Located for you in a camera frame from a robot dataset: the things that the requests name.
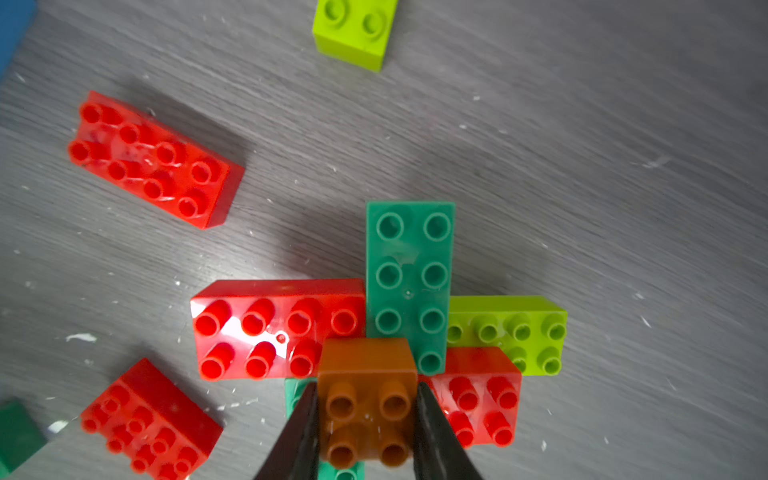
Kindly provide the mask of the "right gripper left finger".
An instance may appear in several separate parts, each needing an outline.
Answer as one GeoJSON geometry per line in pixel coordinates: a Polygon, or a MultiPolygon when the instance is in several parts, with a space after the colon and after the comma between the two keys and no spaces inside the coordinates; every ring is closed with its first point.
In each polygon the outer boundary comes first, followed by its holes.
{"type": "Polygon", "coordinates": [[[308,384],[254,480],[314,480],[319,465],[317,384],[308,384]]]}

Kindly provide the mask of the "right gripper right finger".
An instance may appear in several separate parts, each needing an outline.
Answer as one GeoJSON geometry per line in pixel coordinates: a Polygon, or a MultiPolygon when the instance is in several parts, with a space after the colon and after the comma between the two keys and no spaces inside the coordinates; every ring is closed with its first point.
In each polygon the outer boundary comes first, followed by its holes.
{"type": "Polygon", "coordinates": [[[414,473],[418,480],[482,480],[426,382],[417,390],[414,473]]]}

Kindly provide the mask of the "orange small lego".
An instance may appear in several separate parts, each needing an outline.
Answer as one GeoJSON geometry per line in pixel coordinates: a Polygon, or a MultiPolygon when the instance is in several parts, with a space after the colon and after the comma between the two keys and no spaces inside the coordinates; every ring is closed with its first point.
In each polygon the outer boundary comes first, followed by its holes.
{"type": "Polygon", "coordinates": [[[318,367],[320,454],[347,469],[398,467],[411,454],[418,372],[406,339],[325,342],[318,367]]]}

